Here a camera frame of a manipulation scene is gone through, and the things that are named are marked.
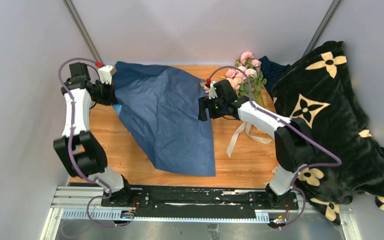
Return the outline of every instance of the folded blue fabric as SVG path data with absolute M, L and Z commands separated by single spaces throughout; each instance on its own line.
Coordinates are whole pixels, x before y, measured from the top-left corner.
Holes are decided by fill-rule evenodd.
M 264 85 L 265 90 L 270 95 L 270 98 L 273 99 L 272 95 L 272 88 L 275 85 L 275 83 L 278 82 L 278 80 L 281 78 L 282 74 L 286 72 L 286 70 L 291 65 L 280 65 L 276 62 L 270 61 L 267 56 L 263 56 L 259 59 L 261 62 L 261 72 L 264 76 L 264 78 L 267 79 L 267 83 Z
M 175 67 L 117 62 L 118 118 L 156 169 L 215 176 L 211 121 L 198 120 L 203 80 Z

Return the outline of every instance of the cream ribbon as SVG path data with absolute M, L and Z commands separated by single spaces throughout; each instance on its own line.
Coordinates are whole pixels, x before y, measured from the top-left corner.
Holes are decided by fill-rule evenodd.
M 238 136 L 240 133 L 242 133 L 244 130 L 245 130 L 245 134 L 250 137 L 252 140 L 256 141 L 256 142 L 259 142 L 259 143 L 262 143 L 262 144 L 269 144 L 273 141 L 273 139 L 269 139 L 269 138 L 264 138 L 264 137 L 259 137 L 259 136 L 254 136 L 254 135 L 250 135 L 250 130 L 251 130 L 251 127 L 253 125 L 249 122 L 243 122 L 237 129 L 236 131 L 234 131 L 233 133 L 233 136 L 232 138 L 230 139 L 230 143 L 229 143 L 229 146 L 227 147 L 227 155 L 229 156 L 229 158 L 232 156 L 232 152 L 233 152 L 233 149 L 235 148 L 235 145 L 236 145 L 236 141 L 238 140 Z M 261 129 L 257 128 L 256 129 L 262 133 L 265 133 L 264 131 L 262 131 Z

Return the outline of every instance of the wooden tabletop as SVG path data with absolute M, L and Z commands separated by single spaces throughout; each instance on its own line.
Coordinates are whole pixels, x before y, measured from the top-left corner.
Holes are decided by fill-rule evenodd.
M 201 79 L 206 79 L 218 66 L 186 65 L 175 66 Z M 221 70 L 213 78 L 220 79 Z M 273 102 L 264 92 L 266 108 L 274 111 Z M 233 154 L 226 153 L 229 142 L 241 121 L 218 118 L 212 120 L 216 176 L 189 176 L 155 169 L 134 138 L 120 122 L 111 106 L 97 105 L 90 114 L 90 130 L 104 148 L 108 164 L 122 174 L 131 184 L 246 187 L 263 188 L 273 178 L 272 169 L 277 165 L 275 144 L 263 144 L 250 139 L 242 132 Z M 259 137 L 270 136 L 257 131 L 251 134 Z

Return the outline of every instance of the black blanket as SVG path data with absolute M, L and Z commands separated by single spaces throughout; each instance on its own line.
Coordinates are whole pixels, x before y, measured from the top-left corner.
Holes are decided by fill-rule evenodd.
M 339 205 L 354 194 L 374 196 L 384 210 L 384 147 L 368 129 L 354 94 L 344 42 L 328 41 L 294 63 L 272 89 L 278 114 L 302 118 L 316 142 L 342 160 L 339 167 L 305 169 L 296 180 L 309 202 L 335 224 Z M 310 164 L 334 160 L 316 151 Z

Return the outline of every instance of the purple cable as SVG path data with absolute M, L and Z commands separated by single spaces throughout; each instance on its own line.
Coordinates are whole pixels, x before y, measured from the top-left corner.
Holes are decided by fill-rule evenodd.
M 242 71 L 241 69 L 239 69 L 238 67 L 236 66 L 221 66 L 219 68 L 217 68 L 213 73 L 211 73 L 211 75 L 209 76 L 209 79 L 211 79 L 214 74 L 216 74 L 218 71 L 222 70 L 222 69 L 236 69 L 238 70 L 240 73 L 242 73 L 245 77 L 246 77 L 246 80 L 248 82 L 248 86 L 249 86 L 249 92 L 251 93 L 252 92 L 252 86 L 251 86 L 251 80 L 250 78 L 248 77 L 248 75 Z M 290 223 L 288 223 L 287 225 L 283 226 L 282 228 L 287 228 L 289 226 L 291 226 L 292 224 L 294 224 L 304 213 L 304 210 L 306 208 L 306 196 L 304 195 L 304 192 L 303 190 L 301 190 L 300 188 L 297 188 L 297 187 L 293 187 L 294 183 L 295 183 L 295 180 L 298 178 L 298 175 L 303 171 L 303 169 L 305 168 L 314 168 L 314 167 L 338 167 L 342 164 L 342 161 L 339 157 L 337 157 L 335 154 L 333 154 L 332 152 L 330 152 L 329 150 L 327 150 L 326 148 L 324 148 L 323 146 L 321 146 L 320 144 L 318 144 L 317 142 L 315 142 L 314 140 L 310 139 L 308 136 L 306 136 L 305 134 L 303 134 L 302 132 L 300 132 L 298 129 L 296 129 L 294 126 L 292 126 L 291 124 L 289 124 L 288 122 L 284 121 L 283 119 L 281 118 L 278 118 L 276 115 L 274 115 L 273 113 L 271 113 L 270 111 L 264 111 L 262 110 L 259 106 L 257 106 L 254 101 L 253 101 L 253 95 L 250 94 L 249 95 L 249 102 L 251 104 L 251 106 L 253 108 L 255 108 L 256 110 L 262 112 L 263 114 L 266 114 L 270 117 L 272 117 L 273 119 L 275 119 L 276 121 L 278 121 L 279 123 L 281 124 L 284 124 L 285 126 L 287 126 L 288 128 L 290 128 L 292 131 L 294 131 L 296 134 L 298 134 L 301 138 L 303 138 L 304 140 L 306 140 L 307 142 L 309 142 L 311 145 L 313 145 L 314 147 L 316 147 L 317 149 L 319 149 L 320 151 L 324 152 L 325 154 L 329 155 L 331 158 L 333 158 L 336 162 L 334 163 L 313 163 L 313 164 L 309 164 L 309 165 L 306 165 L 306 166 L 303 166 L 301 167 L 300 169 L 298 169 L 298 173 L 295 174 L 294 178 L 292 179 L 291 183 L 290 183 L 290 186 L 292 187 L 293 190 L 296 190 L 298 191 L 301 195 L 302 195 L 302 199 L 303 199 L 303 204 L 302 204 L 302 210 L 301 212 L 299 213 L 299 215 L 293 220 L 291 221 Z
M 111 195 L 112 195 L 112 192 L 111 192 L 111 187 L 105 181 L 103 181 L 101 179 L 98 179 L 98 178 L 96 178 L 95 181 L 92 181 L 92 180 L 88 179 L 88 177 L 82 172 L 82 170 L 80 170 L 80 168 L 77 165 L 76 160 L 74 158 L 74 154 L 73 154 L 73 150 L 72 150 L 71 146 L 73 144 L 73 135 L 74 135 L 74 128 L 75 128 L 75 127 L 73 127 L 73 125 L 75 123 L 76 105 L 75 105 L 75 101 L 74 101 L 74 96 L 71 93 L 71 91 L 69 90 L 69 88 L 64 84 L 63 76 L 62 76 L 62 71 L 63 71 L 64 66 L 67 65 L 71 61 L 86 61 L 86 62 L 91 62 L 93 64 L 95 64 L 96 62 L 94 60 L 90 60 L 90 59 L 83 58 L 83 57 L 75 57 L 75 58 L 72 58 L 72 59 L 69 59 L 69 60 L 63 62 L 61 64 L 61 66 L 59 67 L 59 69 L 58 69 L 58 79 L 59 79 L 59 82 L 61 83 L 62 87 L 68 93 L 68 95 L 69 95 L 69 97 L 71 99 L 71 123 L 70 123 L 71 127 L 70 127 L 70 135 L 68 136 L 68 156 L 70 157 L 71 164 L 72 164 L 74 170 L 76 171 L 76 173 L 78 174 L 79 177 L 81 177 L 85 181 L 87 181 L 89 183 L 92 183 L 92 184 L 94 184 L 94 183 L 99 181 L 102 185 L 104 185 L 108 189 L 108 196 L 98 195 L 98 196 L 95 196 L 92 199 L 90 199 L 89 203 L 86 206 L 86 214 L 87 214 L 87 217 L 89 218 L 89 220 L 92 221 L 92 223 L 94 223 L 94 224 L 96 224 L 96 225 L 98 225 L 100 227 L 103 227 L 103 228 L 126 226 L 130 222 L 128 222 L 128 223 L 121 223 L 121 224 L 102 224 L 102 223 L 94 220 L 92 218 L 90 212 L 89 212 L 89 208 L 90 208 L 93 200 L 95 200 L 97 198 L 109 199 L 111 197 Z

